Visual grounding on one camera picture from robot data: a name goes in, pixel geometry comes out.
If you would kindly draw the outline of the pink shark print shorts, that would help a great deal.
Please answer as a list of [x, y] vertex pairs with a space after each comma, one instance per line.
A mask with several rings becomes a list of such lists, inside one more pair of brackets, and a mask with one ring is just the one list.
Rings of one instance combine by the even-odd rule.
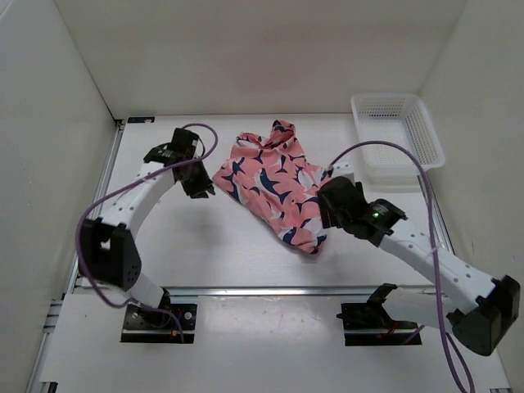
[[283, 243], [317, 255], [328, 237], [317, 192], [330, 178], [327, 169], [308, 162], [295, 125], [275, 120], [267, 138], [240, 133], [212, 181]]

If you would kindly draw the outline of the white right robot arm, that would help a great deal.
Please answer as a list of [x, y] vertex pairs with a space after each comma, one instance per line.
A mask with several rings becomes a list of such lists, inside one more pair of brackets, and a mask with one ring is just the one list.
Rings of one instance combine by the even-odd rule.
[[435, 296], [382, 284], [367, 300], [368, 319], [384, 328], [409, 321], [444, 328], [470, 351], [493, 353], [518, 316], [520, 284], [508, 275], [496, 279], [431, 244], [406, 213], [387, 200], [366, 201], [361, 183], [335, 177], [317, 193], [325, 228], [341, 228], [405, 262], [441, 291]]

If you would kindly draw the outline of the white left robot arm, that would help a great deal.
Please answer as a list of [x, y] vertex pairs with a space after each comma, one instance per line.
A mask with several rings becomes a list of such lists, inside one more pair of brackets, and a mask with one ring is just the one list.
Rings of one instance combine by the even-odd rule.
[[211, 149], [203, 149], [194, 124], [174, 130], [169, 142], [153, 147], [143, 158], [135, 180], [104, 196], [102, 212], [90, 218], [92, 207], [81, 215], [75, 233], [79, 273], [109, 306], [117, 308], [99, 287], [115, 287], [143, 308], [143, 317], [154, 328], [169, 323], [172, 312], [165, 289], [142, 271], [142, 260], [135, 243], [146, 217], [158, 201], [176, 184], [192, 199], [214, 195], [213, 183], [203, 160]]

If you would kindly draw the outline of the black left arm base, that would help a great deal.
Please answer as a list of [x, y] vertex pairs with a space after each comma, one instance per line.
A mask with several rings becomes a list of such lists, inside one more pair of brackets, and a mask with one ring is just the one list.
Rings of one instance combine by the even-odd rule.
[[167, 314], [129, 305], [125, 310], [120, 341], [140, 344], [192, 344], [195, 339], [197, 304], [172, 301], [169, 307], [179, 325]]

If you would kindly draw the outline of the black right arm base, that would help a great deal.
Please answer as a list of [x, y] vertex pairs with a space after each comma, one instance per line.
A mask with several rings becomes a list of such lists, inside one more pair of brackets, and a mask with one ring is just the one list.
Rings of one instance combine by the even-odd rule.
[[345, 346], [420, 346], [422, 328], [415, 322], [391, 318], [383, 304], [396, 290], [382, 284], [364, 303], [342, 303], [337, 318], [342, 321]]

